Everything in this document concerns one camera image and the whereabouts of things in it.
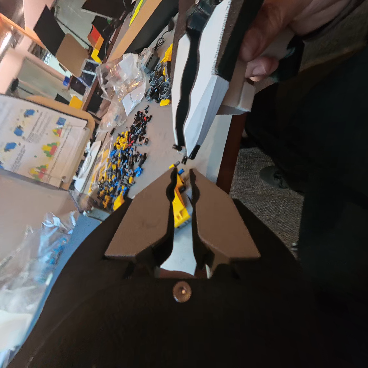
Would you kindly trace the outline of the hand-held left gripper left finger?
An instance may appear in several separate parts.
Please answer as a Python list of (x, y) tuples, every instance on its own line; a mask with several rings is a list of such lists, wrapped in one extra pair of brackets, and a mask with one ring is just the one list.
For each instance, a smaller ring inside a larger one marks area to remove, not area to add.
[(177, 168), (170, 168), (132, 200), (105, 256), (134, 264), (163, 264), (174, 238)]

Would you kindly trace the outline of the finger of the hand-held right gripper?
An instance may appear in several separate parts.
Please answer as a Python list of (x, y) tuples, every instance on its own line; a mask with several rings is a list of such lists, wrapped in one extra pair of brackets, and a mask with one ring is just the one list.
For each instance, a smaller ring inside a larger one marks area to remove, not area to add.
[(190, 94), (198, 68), (200, 36), (184, 34), (178, 41), (172, 77), (172, 122), (175, 145), (185, 147), (184, 125), (190, 108)]
[(198, 30), (191, 30), (196, 42), (191, 62), (196, 62), (196, 73), (188, 95), (188, 111), (183, 124), (186, 156), (193, 160), (211, 127), (217, 110), (228, 90), (229, 82), (216, 70), (219, 49), (232, 1), (200, 1), (191, 23)]

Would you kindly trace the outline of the yellow curved panel assembly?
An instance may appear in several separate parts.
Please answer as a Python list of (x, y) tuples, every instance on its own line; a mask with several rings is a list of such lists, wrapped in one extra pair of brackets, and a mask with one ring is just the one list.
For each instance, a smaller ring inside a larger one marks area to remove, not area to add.
[(182, 178), (184, 169), (179, 169), (177, 172), (177, 183), (174, 189), (174, 199), (172, 201), (174, 227), (175, 229), (182, 228), (188, 221), (191, 220), (192, 209), (186, 204), (186, 184)]

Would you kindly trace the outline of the person's right forearm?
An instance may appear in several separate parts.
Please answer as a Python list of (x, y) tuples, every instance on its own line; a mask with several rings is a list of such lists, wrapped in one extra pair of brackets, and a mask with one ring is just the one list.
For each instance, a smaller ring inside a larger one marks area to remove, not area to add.
[(363, 45), (368, 30), (368, 2), (363, 1), (335, 28), (306, 42), (302, 64), (349, 52)]

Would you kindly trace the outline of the yellow grey toy vehicle chassis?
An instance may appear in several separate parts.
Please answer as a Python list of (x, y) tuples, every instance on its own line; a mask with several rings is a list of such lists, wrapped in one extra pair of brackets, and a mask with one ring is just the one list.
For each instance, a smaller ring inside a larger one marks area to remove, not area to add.
[(165, 51), (163, 59), (160, 61), (160, 73), (165, 81), (169, 81), (172, 69), (173, 43)]

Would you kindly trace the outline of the grey motor block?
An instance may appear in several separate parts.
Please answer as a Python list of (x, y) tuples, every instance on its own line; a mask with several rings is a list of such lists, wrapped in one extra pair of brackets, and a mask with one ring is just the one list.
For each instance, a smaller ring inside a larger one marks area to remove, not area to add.
[(159, 56), (154, 48), (145, 48), (139, 54), (138, 60), (144, 72), (149, 75), (155, 70)]

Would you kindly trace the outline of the small clear parts bag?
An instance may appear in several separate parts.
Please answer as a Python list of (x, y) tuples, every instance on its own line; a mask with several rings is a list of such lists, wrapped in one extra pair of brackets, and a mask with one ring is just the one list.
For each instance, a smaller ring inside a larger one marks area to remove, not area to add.
[(144, 98), (146, 77), (138, 54), (127, 53), (121, 58), (100, 64), (95, 73), (102, 98), (119, 102), (126, 116)]

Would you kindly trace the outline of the pile of small building pieces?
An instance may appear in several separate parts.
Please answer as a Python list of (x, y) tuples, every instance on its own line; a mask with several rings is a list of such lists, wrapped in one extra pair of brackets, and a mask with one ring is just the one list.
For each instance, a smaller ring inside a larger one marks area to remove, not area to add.
[(147, 105), (143, 111), (138, 110), (132, 123), (126, 125), (124, 131), (115, 133), (113, 130), (113, 134), (101, 149), (110, 149), (107, 171), (91, 196), (102, 210), (113, 212), (119, 208), (125, 202), (129, 190), (135, 185), (136, 178), (140, 177), (144, 170), (142, 166), (148, 156), (148, 145), (144, 145), (144, 140), (149, 138), (147, 125), (152, 119), (149, 108)]

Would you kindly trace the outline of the person's dark shoe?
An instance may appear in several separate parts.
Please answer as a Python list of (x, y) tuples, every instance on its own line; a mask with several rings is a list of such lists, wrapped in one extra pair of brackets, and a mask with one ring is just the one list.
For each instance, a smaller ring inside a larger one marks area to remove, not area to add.
[(267, 166), (260, 170), (260, 178), (263, 182), (276, 189), (290, 189), (283, 174), (276, 166)]

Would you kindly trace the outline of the long wood edged table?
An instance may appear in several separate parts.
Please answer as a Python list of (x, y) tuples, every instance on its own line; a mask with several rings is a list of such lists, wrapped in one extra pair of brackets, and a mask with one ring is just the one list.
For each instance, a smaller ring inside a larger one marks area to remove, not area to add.
[(178, 0), (144, 1), (129, 27), (122, 26), (107, 61), (125, 53), (140, 53), (161, 34), (178, 13)]

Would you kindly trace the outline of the flat clear plastic bag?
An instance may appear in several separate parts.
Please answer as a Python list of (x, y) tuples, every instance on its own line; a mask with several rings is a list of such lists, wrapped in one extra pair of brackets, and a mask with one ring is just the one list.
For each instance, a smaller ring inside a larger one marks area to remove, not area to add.
[(119, 99), (113, 100), (106, 114), (101, 118), (97, 132), (111, 132), (113, 129), (121, 126), (126, 121), (126, 118), (123, 103)]

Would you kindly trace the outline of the white stand base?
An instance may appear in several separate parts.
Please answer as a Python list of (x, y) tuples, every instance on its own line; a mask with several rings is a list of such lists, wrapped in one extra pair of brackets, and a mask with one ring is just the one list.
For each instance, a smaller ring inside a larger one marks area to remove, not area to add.
[(102, 142), (100, 140), (95, 141), (87, 152), (87, 156), (80, 162), (78, 167), (78, 172), (74, 175), (74, 189), (78, 192), (83, 192), (86, 186), (86, 181), (90, 175), (95, 160), (97, 158), (98, 152)]

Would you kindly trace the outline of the yellow paper note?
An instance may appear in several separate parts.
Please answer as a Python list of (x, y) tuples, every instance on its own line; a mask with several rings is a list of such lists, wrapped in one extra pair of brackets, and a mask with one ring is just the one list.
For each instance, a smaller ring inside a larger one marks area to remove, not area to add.
[(140, 11), (140, 8), (141, 8), (141, 6), (142, 6), (142, 4), (144, 2), (145, 2), (144, 0), (138, 1), (137, 6), (135, 7), (134, 13), (133, 13), (133, 15), (131, 17), (131, 20), (130, 20), (130, 23), (129, 23), (129, 27), (132, 25), (133, 21), (135, 20), (136, 16), (138, 15), (138, 13)]

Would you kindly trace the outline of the clear plastic bags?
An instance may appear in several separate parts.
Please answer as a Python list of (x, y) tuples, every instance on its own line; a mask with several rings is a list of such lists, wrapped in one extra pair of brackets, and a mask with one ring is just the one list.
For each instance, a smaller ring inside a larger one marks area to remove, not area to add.
[(20, 347), (76, 226), (78, 212), (47, 213), (38, 229), (27, 228), (21, 245), (1, 261), (1, 367)]

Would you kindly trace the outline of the person's black trousers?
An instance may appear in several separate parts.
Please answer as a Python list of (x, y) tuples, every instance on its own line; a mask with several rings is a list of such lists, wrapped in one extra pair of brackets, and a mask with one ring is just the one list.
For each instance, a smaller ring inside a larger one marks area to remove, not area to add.
[(313, 86), (288, 122), (263, 97), (246, 132), (271, 157), (264, 180), (304, 201), (298, 260), (340, 363), (367, 367), (367, 46)]

